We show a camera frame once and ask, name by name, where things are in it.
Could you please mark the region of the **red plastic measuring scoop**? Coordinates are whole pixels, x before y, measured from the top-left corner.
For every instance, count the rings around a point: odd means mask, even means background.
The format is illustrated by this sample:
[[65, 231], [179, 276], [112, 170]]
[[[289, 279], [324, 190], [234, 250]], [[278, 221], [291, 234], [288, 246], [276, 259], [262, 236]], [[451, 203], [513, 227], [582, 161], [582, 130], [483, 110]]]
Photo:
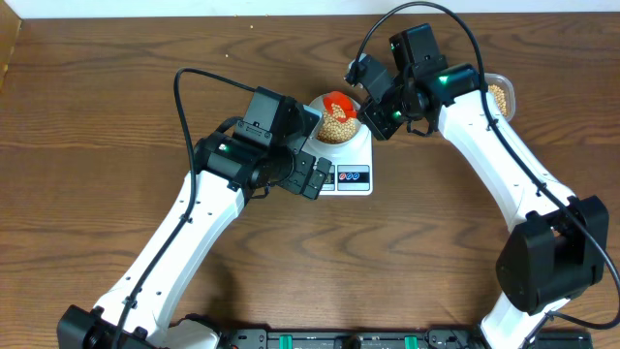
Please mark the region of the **red plastic measuring scoop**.
[[327, 93], [323, 97], [323, 105], [327, 113], [340, 123], [357, 118], [357, 110], [352, 100], [342, 92]]

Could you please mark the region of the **grey round bowl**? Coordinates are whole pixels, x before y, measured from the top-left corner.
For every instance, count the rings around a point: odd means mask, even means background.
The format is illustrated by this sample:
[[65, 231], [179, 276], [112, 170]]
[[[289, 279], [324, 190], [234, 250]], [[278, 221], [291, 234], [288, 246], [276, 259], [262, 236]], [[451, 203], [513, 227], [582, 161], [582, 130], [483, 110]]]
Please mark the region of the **grey round bowl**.
[[317, 97], [310, 105], [322, 115], [314, 138], [321, 143], [341, 144], [351, 141], [359, 132], [358, 103], [340, 91]]

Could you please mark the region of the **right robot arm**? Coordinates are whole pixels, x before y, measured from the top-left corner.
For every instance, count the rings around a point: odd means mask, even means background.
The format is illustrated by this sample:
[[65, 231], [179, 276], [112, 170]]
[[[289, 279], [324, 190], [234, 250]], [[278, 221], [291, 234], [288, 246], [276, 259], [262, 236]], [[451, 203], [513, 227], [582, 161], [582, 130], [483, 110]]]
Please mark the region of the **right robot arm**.
[[496, 262], [501, 294], [481, 320], [486, 348], [588, 348], [586, 333], [548, 333], [563, 307], [615, 272], [606, 252], [608, 211], [578, 198], [534, 156], [501, 114], [481, 62], [451, 66], [430, 26], [391, 37], [397, 71], [360, 51], [347, 79], [367, 92], [358, 117], [385, 141], [426, 120], [465, 157], [498, 205], [509, 237]]

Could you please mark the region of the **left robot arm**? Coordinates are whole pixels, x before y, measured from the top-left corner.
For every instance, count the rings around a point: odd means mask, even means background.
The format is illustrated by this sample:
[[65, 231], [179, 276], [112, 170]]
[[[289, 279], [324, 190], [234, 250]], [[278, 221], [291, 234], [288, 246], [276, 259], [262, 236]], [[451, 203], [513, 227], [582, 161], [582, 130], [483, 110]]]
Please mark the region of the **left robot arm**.
[[124, 275], [90, 311], [70, 306], [57, 325], [62, 348], [216, 348], [221, 335], [198, 318], [171, 321], [207, 253], [255, 198], [279, 186], [315, 200], [331, 163], [303, 151], [306, 136], [275, 143], [228, 136], [200, 140], [193, 169], [168, 215]]

